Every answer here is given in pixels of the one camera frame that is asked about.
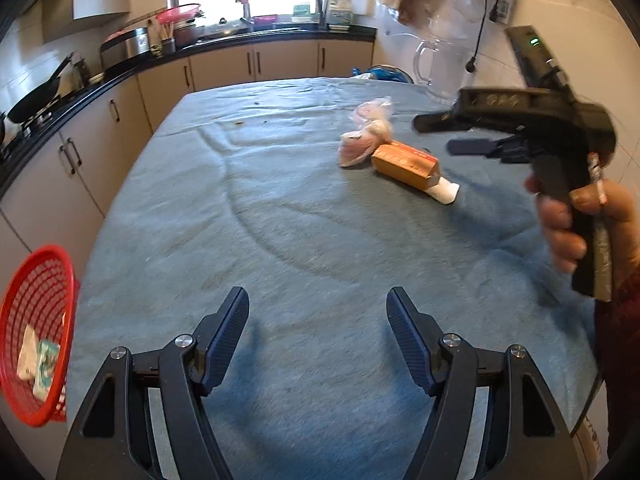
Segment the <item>red sleeve forearm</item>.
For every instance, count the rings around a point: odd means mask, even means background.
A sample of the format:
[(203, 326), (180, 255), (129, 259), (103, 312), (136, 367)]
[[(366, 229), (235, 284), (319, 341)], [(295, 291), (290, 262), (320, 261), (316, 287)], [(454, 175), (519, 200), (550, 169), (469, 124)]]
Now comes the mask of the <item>red sleeve forearm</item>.
[(596, 357), (608, 399), (608, 455), (639, 428), (639, 270), (596, 302)]

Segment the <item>person's right hand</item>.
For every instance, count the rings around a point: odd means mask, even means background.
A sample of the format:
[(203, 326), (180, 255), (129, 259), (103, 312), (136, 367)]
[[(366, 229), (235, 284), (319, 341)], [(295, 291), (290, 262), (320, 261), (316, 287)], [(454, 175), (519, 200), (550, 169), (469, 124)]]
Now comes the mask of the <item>person's right hand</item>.
[[(533, 174), (525, 180), (525, 187), (536, 195), (537, 216), (553, 264), (561, 272), (572, 274), (585, 257), (587, 245), (572, 227), (570, 207), (542, 194)], [(639, 221), (629, 192), (623, 185), (605, 179), (600, 188), (590, 184), (571, 192), (570, 203), (577, 211), (605, 220), (614, 286), (620, 288), (639, 266)]]

